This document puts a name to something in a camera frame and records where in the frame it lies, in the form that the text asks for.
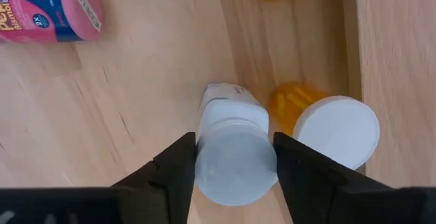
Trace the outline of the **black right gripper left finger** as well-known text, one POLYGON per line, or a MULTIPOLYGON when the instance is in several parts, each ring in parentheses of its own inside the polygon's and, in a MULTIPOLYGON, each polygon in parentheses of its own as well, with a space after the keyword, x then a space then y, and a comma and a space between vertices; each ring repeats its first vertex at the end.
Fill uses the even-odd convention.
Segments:
POLYGON ((187 132, 114 185, 122 188, 123 224, 187 224, 194 185, 196 135, 187 132))

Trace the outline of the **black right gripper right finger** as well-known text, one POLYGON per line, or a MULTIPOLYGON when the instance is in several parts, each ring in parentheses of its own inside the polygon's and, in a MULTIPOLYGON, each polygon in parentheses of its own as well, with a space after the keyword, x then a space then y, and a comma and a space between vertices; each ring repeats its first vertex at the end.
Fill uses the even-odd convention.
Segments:
POLYGON ((294 224, 402 224, 406 194, 276 132, 277 176, 294 224))

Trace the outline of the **orange pill bottle white cap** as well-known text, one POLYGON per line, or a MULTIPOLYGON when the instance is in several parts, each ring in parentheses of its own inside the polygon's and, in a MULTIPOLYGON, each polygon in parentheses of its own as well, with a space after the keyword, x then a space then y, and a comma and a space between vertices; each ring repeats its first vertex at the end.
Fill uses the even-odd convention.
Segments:
POLYGON ((267 110, 282 132, 352 170, 371 158, 379 142, 379 121, 368 105, 308 84, 279 85, 267 110))

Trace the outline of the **white plastic medicine bottle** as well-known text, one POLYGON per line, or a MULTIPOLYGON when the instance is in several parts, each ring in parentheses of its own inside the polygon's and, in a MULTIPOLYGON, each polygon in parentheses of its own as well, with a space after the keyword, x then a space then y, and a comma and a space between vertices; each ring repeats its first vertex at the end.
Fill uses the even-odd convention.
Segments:
POLYGON ((266 109, 244 87, 211 83, 200 106, 195 177, 212 202, 244 206, 278 181, 266 109))

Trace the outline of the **red blue white bottle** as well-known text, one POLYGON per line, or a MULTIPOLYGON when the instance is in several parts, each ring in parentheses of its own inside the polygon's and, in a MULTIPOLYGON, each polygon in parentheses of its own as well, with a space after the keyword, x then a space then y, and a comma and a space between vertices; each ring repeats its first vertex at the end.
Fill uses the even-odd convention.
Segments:
POLYGON ((0 0, 0 43, 96 40, 103 21, 100 0, 0 0))

